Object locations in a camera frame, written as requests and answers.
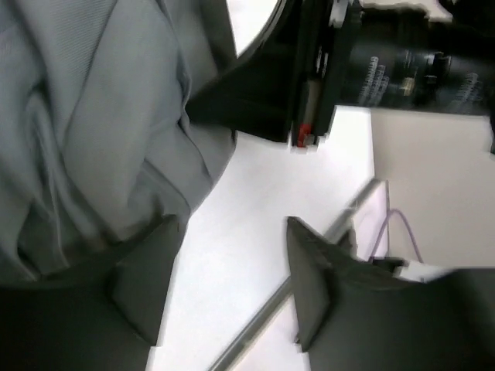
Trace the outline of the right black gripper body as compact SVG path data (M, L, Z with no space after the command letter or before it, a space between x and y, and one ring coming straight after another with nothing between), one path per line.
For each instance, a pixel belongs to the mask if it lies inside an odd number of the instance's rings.
M292 145L316 145L340 105L492 117L494 3L441 6L450 19L417 5L304 1Z

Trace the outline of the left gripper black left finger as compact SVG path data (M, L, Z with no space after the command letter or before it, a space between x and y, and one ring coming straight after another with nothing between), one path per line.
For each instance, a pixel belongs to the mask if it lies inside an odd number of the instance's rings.
M3 284L1 368L144 370L184 234L167 216L41 281Z

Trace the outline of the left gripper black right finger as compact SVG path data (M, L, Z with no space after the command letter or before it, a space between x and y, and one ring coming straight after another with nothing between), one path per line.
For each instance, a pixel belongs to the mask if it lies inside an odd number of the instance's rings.
M425 282L394 275L399 259L369 263L313 229L292 246L320 284L294 293L299 344L313 370L492 370L494 271L457 268Z

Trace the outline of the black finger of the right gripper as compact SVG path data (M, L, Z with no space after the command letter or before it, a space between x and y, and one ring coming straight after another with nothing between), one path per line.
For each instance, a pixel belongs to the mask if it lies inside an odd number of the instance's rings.
M252 44L186 105L191 121L288 140L300 1L279 1Z

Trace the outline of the grey pleated skirt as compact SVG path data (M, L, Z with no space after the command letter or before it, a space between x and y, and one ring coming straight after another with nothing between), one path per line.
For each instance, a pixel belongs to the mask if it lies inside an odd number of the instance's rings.
M3 1L2 281L187 220L236 136L186 105L235 57L224 1Z

